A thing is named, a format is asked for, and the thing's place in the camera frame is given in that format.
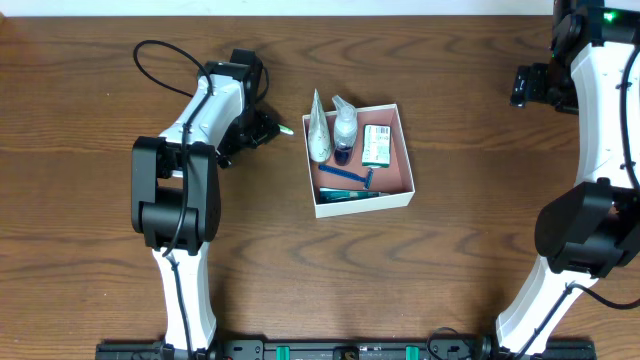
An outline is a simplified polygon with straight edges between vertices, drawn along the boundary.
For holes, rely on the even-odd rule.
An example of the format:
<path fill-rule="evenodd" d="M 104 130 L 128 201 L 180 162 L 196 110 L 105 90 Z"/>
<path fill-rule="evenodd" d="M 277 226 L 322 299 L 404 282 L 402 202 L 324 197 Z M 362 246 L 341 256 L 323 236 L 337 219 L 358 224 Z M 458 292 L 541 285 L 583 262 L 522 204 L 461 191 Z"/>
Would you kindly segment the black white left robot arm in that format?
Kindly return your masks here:
<path fill-rule="evenodd" d="M 257 104 L 268 77 L 254 52 L 200 66 L 198 87 L 180 117 L 132 148 L 131 218 L 159 267 L 167 310 L 164 358 L 209 353 L 217 320 L 208 252 L 221 217 L 218 171 L 243 149 L 276 137 L 279 124 Z"/>

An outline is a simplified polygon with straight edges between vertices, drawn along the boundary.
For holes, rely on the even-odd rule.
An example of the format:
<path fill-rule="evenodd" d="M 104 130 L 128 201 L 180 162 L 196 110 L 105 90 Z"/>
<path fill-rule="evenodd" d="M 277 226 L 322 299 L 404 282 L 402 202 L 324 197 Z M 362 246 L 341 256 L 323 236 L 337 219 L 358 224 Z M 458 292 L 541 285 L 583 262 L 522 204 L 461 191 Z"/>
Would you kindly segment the green white toothbrush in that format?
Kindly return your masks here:
<path fill-rule="evenodd" d="M 288 136 L 293 136 L 294 135 L 294 131 L 292 129 L 290 129 L 289 127 L 284 126 L 282 124 L 279 124 L 278 127 L 279 127 L 279 130 L 280 130 L 281 133 L 286 134 Z"/>

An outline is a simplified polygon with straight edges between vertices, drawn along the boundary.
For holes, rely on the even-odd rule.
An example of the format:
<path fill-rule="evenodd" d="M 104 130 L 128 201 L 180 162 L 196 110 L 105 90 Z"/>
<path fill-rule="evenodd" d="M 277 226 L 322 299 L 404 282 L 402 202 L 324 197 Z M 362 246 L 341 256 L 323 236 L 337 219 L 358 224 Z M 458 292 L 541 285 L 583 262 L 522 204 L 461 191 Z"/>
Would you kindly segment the clear bottle dark blue cap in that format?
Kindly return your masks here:
<path fill-rule="evenodd" d="M 352 155 L 358 134 L 357 110 L 340 96 L 332 98 L 336 108 L 334 120 L 334 160 L 339 166 L 346 166 Z"/>

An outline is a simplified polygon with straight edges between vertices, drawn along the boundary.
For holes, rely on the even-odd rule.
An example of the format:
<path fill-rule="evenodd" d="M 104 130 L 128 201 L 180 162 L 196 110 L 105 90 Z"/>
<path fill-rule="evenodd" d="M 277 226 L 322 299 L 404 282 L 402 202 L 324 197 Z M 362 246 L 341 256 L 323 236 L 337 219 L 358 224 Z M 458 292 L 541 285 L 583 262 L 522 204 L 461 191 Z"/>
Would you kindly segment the green white soap box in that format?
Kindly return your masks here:
<path fill-rule="evenodd" d="M 391 127 L 367 124 L 363 129 L 361 158 L 365 167 L 388 168 L 391 163 Z"/>

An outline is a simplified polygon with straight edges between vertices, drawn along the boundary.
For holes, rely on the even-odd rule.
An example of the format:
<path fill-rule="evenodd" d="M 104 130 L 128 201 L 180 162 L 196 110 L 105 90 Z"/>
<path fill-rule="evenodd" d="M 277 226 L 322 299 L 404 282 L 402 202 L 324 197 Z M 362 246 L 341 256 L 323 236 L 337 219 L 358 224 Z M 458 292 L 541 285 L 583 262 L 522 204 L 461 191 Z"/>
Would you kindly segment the small teal white toothpaste tube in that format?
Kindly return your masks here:
<path fill-rule="evenodd" d="M 370 198 L 388 196 L 388 193 L 367 190 L 345 190 L 334 188 L 319 189 L 319 203 L 330 204 L 347 201 L 356 201 Z"/>

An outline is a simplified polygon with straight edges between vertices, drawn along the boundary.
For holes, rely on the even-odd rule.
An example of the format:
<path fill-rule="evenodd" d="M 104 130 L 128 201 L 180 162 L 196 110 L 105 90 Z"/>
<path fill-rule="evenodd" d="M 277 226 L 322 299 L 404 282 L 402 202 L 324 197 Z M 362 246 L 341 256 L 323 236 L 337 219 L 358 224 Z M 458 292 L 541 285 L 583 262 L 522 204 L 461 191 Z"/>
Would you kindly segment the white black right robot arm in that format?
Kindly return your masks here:
<path fill-rule="evenodd" d="M 554 328 L 597 281 L 639 252 L 639 5 L 557 0 L 551 57 L 518 69 L 510 103 L 552 106 L 579 121 L 573 187 L 539 213 L 537 257 L 478 359 L 591 359 L 590 342 Z"/>

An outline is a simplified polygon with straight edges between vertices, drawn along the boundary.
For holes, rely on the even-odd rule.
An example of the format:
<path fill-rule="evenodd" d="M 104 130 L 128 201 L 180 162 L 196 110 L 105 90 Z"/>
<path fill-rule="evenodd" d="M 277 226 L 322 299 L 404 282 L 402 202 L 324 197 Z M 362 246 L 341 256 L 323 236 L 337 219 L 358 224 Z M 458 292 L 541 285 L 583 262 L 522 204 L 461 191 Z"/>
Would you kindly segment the white squeeze tube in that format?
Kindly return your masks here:
<path fill-rule="evenodd" d="M 314 90 L 314 97 L 310 113 L 307 147 L 310 159 L 316 163 L 326 163 L 332 152 L 331 136 L 325 111 L 319 92 Z"/>

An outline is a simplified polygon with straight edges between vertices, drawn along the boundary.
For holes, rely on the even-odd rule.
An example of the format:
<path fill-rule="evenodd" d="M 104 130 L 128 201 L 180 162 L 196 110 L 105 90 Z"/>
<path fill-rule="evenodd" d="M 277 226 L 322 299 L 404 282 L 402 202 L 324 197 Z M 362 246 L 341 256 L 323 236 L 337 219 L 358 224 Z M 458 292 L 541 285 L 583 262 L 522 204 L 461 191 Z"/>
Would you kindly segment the blue disposable razor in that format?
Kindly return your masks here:
<path fill-rule="evenodd" d="M 365 176 L 360 176 L 356 173 L 344 170 L 344 169 L 339 169 L 336 167 L 332 167 L 329 165 L 325 165 L 325 164 L 321 164 L 318 166 L 318 169 L 321 172 L 325 172 L 325 173 L 329 173 L 332 175 L 336 175 L 342 178 L 346 178 L 352 181 L 356 181 L 356 182 L 360 182 L 363 184 L 363 189 L 364 190 L 369 190 L 371 187 L 371 184 L 373 182 L 373 176 L 374 176 L 374 169 L 373 168 L 369 168 L 367 170 L 367 174 Z"/>

